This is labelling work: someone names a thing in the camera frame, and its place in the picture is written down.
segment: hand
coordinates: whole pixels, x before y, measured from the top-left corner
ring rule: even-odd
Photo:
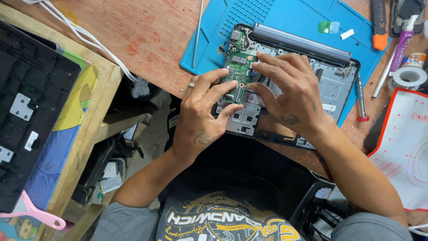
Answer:
[[[270,78],[282,94],[275,98],[273,92],[261,83],[247,84],[247,88],[263,99],[267,111],[279,123],[306,139],[320,133],[327,123],[335,124],[323,110],[318,78],[306,55],[290,53],[272,57],[258,51],[257,58],[261,63],[253,63],[253,69]]]
[[[233,113],[244,107],[230,104],[220,112],[217,119],[210,114],[217,100],[238,85],[236,80],[218,84],[220,77],[228,73],[228,69],[215,69],[190,79],[195,86],[187,88],[181,102],[180,117],[171,147],[176,155],[193,162],[199,153],[224,134]]]

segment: man's right hand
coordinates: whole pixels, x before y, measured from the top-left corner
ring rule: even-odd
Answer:
[[[308,139],[321,134],[326,125],[335,125],[333,118],[324,112],[315,76],[306,55],[296,53],[272,57],[257,52],[261,63],[253,63],[253,69],[270,78],[281,89],[276,98],[262,83],[247,84],[265,102],[269,114],[279,123]]]

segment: man's left hand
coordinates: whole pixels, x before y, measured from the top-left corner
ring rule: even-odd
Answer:
[[[188,87],[181,102],[180,117],[174,134],[172,151],[184,160],[192,162],[205,148],[226,131],[229,118],[244,106],[230,104],[217,119],[211,115],[211,108],[229,90],[236,88],[238,81],[226,81],[220,77],[228,75],[228,69],[215,69],[191,78],[195,86]]]

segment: metal rod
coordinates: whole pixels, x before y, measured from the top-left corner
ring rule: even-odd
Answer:
[[[196,43],[195,43],[195,52],[193,53],[193,62],[192,62],[192,69],[195,67],[195,59],[196,59],[196,48],[198,47],[198,39],[199,39],[199,30],[201,29],[201,18],[202,18],[202,8],[204,6],[204,0],[201,2],[201,13],[199,14],[199,23],[198,23],[198,29],[196,32]]]
[[[357,97],[358,97],[358,118],[357,121],[364,122],[368,121],[369,118],[366,115],[366,106],[364,105],[364,89],[363,89],[363,82],[361,81],[360,74],[358,73],[357,77]]]
[[[376,89],[373,92],[372,98],[377,98],[377,95],[379,94],[380,89],[382,89],[383,83],[385,82],[386,78],[389,75],[389,69],[391,68],[392,59],[394,58],[396,50],[397,50],[397,44],[395,45],[395,48],[392,51],[392,55],[389,58],[389,61],[386,64],[385,69],[383,70],[382,75],[380,76],[379,82],[377,83]]]

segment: blue silicone repair mat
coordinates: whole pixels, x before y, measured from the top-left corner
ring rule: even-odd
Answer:
[[[319,33],[318,23],[321,21],[340,22],[339,32]],[[364,85],[384,53],[372,47],[371,22],[341,0],[210,0],[201,19],[195,68],[192,68],[192,60],[196,31],[181,58],[181,66],[198,75],[221,68],[224,56],[216,50],[229,40],[233,26],[237,23],[253,25],[255,22],[350,51],[352,58],[361,63],[360,75]],[[350,29],[355,34],[341,40],[340,34]],[[354,86],[343,108],[339,127],[356,100]]]

